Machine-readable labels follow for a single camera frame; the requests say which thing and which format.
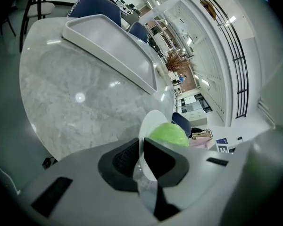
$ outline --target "navy chair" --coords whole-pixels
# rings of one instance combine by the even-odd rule
[[[103,14],[115,22],[118,26],[121,24],[121,10],[109,0],[78,0],[67,17],[86,17],[90,15]]]
[[[179,125],[187,135],[187,137],[191,134],[191,124],[190,122],[184,118],[180,113],[174,112],[172,115],[172,123]]]
[[[135,37],[141,39],[145,43],[147,43],[148,31],[147,29],[140,23],[135,22],[128,30],[128,33],[134,35]]]

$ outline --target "floor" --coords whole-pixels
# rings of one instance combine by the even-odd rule
[[[47,17],[65,17],[70,7],[56,6]],[[42,163],[51,157],[36,136],[24,110],[19,87],[19,35],[24,11],[9,14],[17,34],[7,23],[0,33],[0,167],[13,179],[16,188],[44,172]],[[29,27],[37,20],[30,19]]]

